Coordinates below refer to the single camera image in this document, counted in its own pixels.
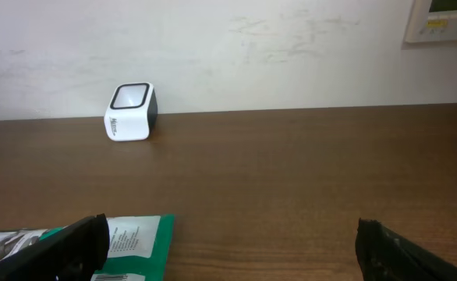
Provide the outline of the green white wipes packet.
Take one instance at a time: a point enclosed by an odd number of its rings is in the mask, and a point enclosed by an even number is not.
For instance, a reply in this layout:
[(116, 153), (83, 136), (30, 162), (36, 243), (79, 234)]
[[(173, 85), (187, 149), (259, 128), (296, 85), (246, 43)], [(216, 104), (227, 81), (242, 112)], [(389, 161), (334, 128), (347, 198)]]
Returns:
[[(161, 280), (172, 241), (173, 215), (107, 218), (110, 245), (107, 260), (90, 280)], [(0, 260), (65, 228), (0, 231)]]

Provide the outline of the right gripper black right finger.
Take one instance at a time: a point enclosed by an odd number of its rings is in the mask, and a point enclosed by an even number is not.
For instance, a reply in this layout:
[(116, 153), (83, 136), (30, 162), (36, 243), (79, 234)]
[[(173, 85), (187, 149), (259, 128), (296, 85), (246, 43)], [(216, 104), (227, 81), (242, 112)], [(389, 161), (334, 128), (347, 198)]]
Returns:
[(457, 281), (455, 265), (377, 220), (359, 220), (355, 252), (364, 281)]

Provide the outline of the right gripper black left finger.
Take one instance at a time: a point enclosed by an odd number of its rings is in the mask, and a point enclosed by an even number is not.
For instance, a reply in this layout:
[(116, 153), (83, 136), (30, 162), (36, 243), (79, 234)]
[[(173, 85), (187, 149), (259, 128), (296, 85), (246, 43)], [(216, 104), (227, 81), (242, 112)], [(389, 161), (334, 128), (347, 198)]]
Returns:
[(0, 281), (90, 280), (109, 245), (106, 216), (89, 216), (0, 260)]

